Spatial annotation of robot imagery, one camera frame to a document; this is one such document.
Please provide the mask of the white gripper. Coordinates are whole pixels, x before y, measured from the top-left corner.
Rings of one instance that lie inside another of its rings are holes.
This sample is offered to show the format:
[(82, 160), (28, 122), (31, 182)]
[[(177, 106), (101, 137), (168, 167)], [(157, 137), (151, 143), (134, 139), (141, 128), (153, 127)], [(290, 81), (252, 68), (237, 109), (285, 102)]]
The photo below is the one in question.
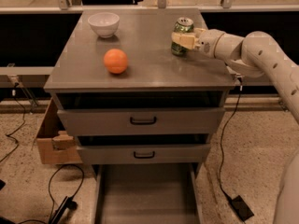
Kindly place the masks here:
[(198, 49), (201, 54), (214, 58), (217, 43), (222, 35), (224, 32), (217, 29), (195, 28), (194, 33), (173, 32), (171, 38), (185, 49)]

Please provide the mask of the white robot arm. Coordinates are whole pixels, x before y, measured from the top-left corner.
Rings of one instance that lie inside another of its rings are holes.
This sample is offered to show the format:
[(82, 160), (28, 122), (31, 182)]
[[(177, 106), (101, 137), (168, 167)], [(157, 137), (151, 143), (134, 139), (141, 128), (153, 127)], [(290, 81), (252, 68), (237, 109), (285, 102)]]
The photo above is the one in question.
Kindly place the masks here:
[[(174, 32), (171, 39), (185, 49), (224, 61), (240, 75), (266, 75), (299, 122), (299, 65), (271, 35), (252, 32), (242, 37), (217, 29), (196, 28), (191, 33)], [(282, 173), (273, 224), (299, 224), (299, 149), (291, 155)]]

